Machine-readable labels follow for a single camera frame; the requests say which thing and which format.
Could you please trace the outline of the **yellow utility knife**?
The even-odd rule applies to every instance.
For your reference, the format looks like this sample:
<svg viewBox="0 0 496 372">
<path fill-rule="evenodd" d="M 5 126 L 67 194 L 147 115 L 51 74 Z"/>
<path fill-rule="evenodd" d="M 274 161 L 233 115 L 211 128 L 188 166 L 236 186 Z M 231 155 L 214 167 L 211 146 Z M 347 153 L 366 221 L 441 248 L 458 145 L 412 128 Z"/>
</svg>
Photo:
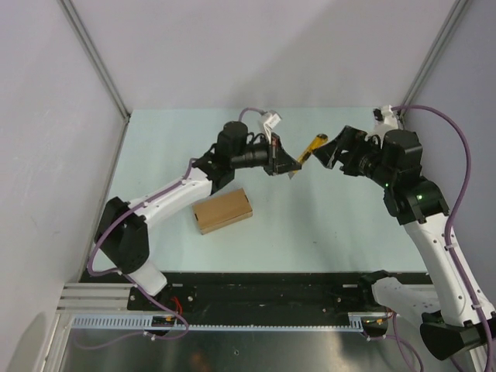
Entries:
<svg viewBox="0 0 496 372">
<path fill-rule="evenodd" d="M 317 148 L 319 148 L 320 146 L 326 144 L 328 141 L 329 141 L 329 137 L 324 133 L 320 133 L 315 136 L 315 138 L 305 148 L 303 153 L 298 157 L 298 163 L 301 165 L 300 170 L 303 168 L 305 162 L 310 158 L 312 152 Z"/>
</svg>

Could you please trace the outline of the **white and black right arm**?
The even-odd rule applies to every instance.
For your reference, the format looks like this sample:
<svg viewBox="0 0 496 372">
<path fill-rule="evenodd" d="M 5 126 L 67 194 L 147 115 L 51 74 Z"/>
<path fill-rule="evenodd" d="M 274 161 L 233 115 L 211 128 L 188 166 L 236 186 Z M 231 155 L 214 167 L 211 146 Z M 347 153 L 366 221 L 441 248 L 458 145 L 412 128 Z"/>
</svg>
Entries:
<svg viewBox="0 0 496 372">
<path fill-rule="evenodd" d="M 345 175 L 366 177 L 384 190 L 388 213 L 419 251 L 437 294 L 428 299 L 392 274 L 362 277 L 357 301 L 367 311 L 385 306 L 417 328 L 438 360 L 487 345 L 495 338 L 495 308 L 463 258 L 449 207 L 440 188 L 422 176 L 422 145 L 416 133 L 391 129 L 380 135 L 346 126 L 313 155 L 326 168 L 340 163 Z"/>
</svg>

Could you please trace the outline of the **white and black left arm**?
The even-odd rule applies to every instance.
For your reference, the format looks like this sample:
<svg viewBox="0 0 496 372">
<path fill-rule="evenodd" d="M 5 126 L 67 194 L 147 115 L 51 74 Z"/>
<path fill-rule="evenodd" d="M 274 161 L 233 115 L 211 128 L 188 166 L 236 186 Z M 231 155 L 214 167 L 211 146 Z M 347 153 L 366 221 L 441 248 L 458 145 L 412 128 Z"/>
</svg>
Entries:
<svg viewBox="0 0 496 372">
<path fill-rule="evenodd" d="M 227 122 L 215 143 L 199 158 L 191 158 L 184 174 L 161 189 L 132 201 L 114 197 L 106 202 L 95 233 L 87 270 L 94 277 L 97 253 L 103 253 L 117 273 L 144 291 L 144 300 L 161 310 L 170 304 L 165 275 L 150 259 L 150 230 L 183 208 L 220 191 L 238 169 L 261 167 L 267 175 L 301 169 L 276 133 L 249 132 L 240 121 Z"/>
</svg>

